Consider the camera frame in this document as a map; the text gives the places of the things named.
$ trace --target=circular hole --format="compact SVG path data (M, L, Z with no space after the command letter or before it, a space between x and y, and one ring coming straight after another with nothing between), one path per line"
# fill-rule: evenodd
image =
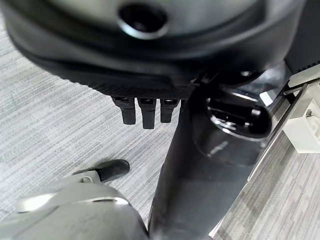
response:
M157 33L167 23L167 16L162 10L140 3L123 6L119 17L134 30L145 34Z

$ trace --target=floor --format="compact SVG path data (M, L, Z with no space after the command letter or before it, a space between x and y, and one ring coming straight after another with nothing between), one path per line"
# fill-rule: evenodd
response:
M160 167L178 122L155 130L122 124L110 97L34 66L10 43L0 19L0 221L16 199L104 159L131 171L110 185L146 222ZM316 240L320 236L320 155L297 154L281 134L226 215L214 240Z

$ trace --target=gray carpet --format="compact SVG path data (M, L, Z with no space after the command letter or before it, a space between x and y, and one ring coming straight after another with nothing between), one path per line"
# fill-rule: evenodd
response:
M111 183L148 218L160 167L177 126L122 124L110 97L34 66L8 40L0 20L0 220L15 200L103 159L131 172ZM282 134L225 217L215 240L320 238L320 155L298 155Z

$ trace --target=white box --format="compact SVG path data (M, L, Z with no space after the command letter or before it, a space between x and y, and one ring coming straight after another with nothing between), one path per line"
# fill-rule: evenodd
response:
M312 118L307 120L307 111L312 111ZM317 129L313 129L310 120L320 121L320 108L314 98L303 98L285 124L283 131L299 154L320 153L320 141Z

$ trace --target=white plastic part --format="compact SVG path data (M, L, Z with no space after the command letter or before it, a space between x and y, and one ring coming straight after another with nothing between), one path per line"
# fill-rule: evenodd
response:
M320 153L320 108L316 100L310 97L312 90L307 90L283 128L299 154Z

